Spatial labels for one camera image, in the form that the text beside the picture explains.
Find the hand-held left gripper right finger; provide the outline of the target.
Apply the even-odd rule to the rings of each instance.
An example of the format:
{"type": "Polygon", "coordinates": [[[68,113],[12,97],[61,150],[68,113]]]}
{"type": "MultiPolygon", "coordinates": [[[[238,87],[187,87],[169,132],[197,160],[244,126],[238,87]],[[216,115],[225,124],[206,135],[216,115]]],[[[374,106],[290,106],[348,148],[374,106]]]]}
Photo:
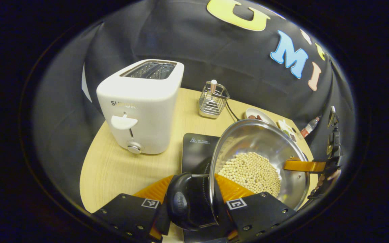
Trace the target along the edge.
{"type": "Polygon", "coordinates": [[[255,194],[219,174],[215,180],[226,206],[226,222],[232,227],[229,241],[257,240],[297,213],[268,192],[255,194]]]}

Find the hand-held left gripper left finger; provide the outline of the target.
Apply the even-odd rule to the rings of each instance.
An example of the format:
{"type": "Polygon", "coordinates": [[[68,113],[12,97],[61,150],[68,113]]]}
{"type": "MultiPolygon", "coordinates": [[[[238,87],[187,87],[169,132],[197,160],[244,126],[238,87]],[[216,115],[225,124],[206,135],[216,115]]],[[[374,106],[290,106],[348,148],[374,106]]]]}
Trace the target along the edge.
{"type": "Polygon", "coordinates": [[[113,231],[135,242],[161,242],[170,230],[165,195],[173,176],[136,192],[121,193],[93,213],[113,231]]]}

